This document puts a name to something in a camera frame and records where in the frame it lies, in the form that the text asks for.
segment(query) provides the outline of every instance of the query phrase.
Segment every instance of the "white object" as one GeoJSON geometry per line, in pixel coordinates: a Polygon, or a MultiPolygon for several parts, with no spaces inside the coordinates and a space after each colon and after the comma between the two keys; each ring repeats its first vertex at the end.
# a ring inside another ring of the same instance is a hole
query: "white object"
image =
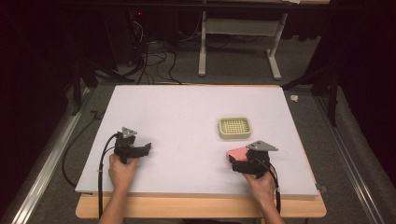
{"type": "Polygon", "coordinates": [[[290,99],[294,102],[298,102],[298,95],[291,95],[290,99]]]}
{"type": "MultiPolygon", "coordinates": [[[[276,146],[270,152],[283,198],[313,197],[317,189],[303,144],[278,86],[118,86],[92,145],[78,181],[77,192],[97,191],[97,169],[107,139],[120,127],[138,132],[134,144],[152,144],[140,159],[134,183],[136,194],[250,194],[246,179],[224,160],[226,152],[252,139],[276,146]],[[218,121],[223,117],[249,118],[249,139],[222,140],[218,121]]],[[[108,170],[107,153],[104,170],[108,170]]],[[[103,190],[113,186],[107,172],[103,190]]]]}

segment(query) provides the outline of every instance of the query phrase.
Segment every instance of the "floor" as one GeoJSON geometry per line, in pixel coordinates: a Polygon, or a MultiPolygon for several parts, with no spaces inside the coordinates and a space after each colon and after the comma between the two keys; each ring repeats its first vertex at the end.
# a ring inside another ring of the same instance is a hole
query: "floor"
{"type": "MultiPolygon", "coordinates": [[[[148,54],[148,68],[142,76],[141,84],[182,83],[199,84],[275,84],[284,85],[304,74],[318,43],[317,40],[300,42],[297,38],[281,40],[276,59],[282,75],[280,81],[271,77],[264,50],[270,48],[268,38],[248,39],[233,36],[233,39],[209,39],[211,47],[207,53],[206,76],[198,77],[199,46],[196,41],[188,41],[176,47],[152,44],[148,54]],[[176,53],[175,66],[172,68],[176,53]]],[[[121,64],[120,70],[128,70],[121,64]]],[[[31,175],[26,179],[20,195],[8,210],[8,216],[1,223],[11,223],[38,174],[45,167],[48,158],[59,146],[59,139],[65,138],[64,130],[75,122],[65,158],[65,170],[72,181],[77,181],[90,146],[100,126],[100,120],[93,121],[91,111],[103,112],[117,81],[100,79],[100,85],[86,94],[87,103],[80,110],[78,120],[66,111],[64,119],[54,132],[51,141],[43,150],[31,175]]],[[[326,98],[312,97],[310,86],[299,86],[285,91],[290,112],[304,144],[306,155],[317,182],[323,187],[322,197],[328,213],[325,217],[309,219],[308,223],[392,223],[396,220],[396,190],[381,169],[367,142],[362,136],[359,124],[348,110],[342,90],[339,91],[336,111],[337,127],[329,125],[326,114],[326,98]],[[290,99],[299,95],[299,101],[290,99]]],[[[97,219],[79,219],[75,215],[79,195],[67,183],[62,173],[62,160],[48,172],[48,185],[38,197],[35,209],[21,223],[96,223],[97,219]]],[[[305,223],[303,218],[286,218],[287,223],[305,223]]],[[[237,220],[241,223],[255,223],[256,219],[237,220]]],[[[127,223],[178,223],[179,220],[127,219],[127,223]]]]}

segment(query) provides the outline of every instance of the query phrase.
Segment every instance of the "white table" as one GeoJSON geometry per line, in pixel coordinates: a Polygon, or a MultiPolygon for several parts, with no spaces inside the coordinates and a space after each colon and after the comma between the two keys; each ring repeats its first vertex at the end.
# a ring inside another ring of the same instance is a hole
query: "white table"
{"type": "MultiPolygon", "coordinates": [[[[132,205],[129,214],[132,213],[133,217],[139,217],[136,209],[142,209],[144,204],[147,206],[147,200],[152,202],[153,199],[160,204],[149,206],[158,206],[159,209],[163,206],[181,206],[183,199],[187,198],[204,199],[204,202],[207,202],[205,199],[238,199],[243,200],[243,204],[255,206],[245,178],[232,171],[226,151],[259,139],[279,149],[270,152],[270,158],[278,173],[282,200],[312,203],[315,205],[313,210],[319,210],[314,212],[316,217],[326,213],[284,93],[278,86],[118,86],[76,191],[97,192],[97,169],[102,150],[107,139],[113,133],[120,132],[123,126],[138,132],[135,140],[137,147],[152,143],[150,154],[140,160],[135,181],[130,187],[132,205]],[[252,134],[249,139],[219,138],[219,118],[232,116],[250,119],[252,134]],[[180,204],[167,204],[163,200],[179,200],[180,204]],[[134,207],[138,202],[143,205],[134,207]]],[[[104,170],[108,169],[107,157],[104,170]]],[[[104,192],[111,191],[112,185],[105,173],[104,192]]],[[[95,195],[81,197],[83,202],[80,204],[90,204],[88,207],[92,208],[92,197],[95,195]]],[[[182,208],[191,209],[194,206],[197,204],[190,207],[183,205],[182,208]]],[[[94,209],[90,215],[81,207],[78,211],[83,217],[95,215],[94,209]]],[[[168,215],[151,213],[150,216],[192,216],[188,212],[175,214],[174,209],[166,211],[168,215]]],[[[203,213],[202,209],[195,209],[195,212],[203,213]]],[[[250,211],[250,215],[233,212],[213,215],[213,212],[210,211],[209,215],[245,217],[260,213],[258,209],[250,211]]]]}

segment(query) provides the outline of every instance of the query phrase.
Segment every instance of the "pink object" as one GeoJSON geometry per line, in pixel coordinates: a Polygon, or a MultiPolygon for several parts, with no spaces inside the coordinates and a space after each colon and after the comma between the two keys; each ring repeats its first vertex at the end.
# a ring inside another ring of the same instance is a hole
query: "pink object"
{"type": "Polygon", "coordinates": [[[231,149],[227,151],[227,160],[229,161],[230,156],[232,156],[236,161],[247,161],[247,152],[248,149],[246,147],[231,149]]]}

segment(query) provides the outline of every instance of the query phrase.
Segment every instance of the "small basket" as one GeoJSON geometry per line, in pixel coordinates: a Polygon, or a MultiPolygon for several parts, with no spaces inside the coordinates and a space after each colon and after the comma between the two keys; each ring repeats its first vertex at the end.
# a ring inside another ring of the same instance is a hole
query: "small basket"
{"type": "Polygon", "coordinates": [[[244,139],[251,135],[248,118],[222,118],[219,120],[219,136],[222,139],[244,139]]]}

